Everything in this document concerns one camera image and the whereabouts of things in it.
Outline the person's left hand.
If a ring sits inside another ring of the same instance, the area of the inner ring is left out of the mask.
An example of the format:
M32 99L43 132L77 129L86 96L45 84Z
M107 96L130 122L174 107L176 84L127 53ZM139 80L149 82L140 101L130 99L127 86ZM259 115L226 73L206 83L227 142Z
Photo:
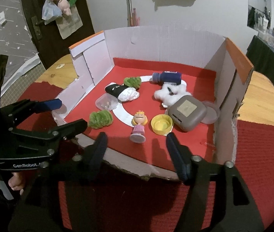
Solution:
M24 191L26 184L26 173L25 172L14 172L13 176L9 179L9 187L13 191Z

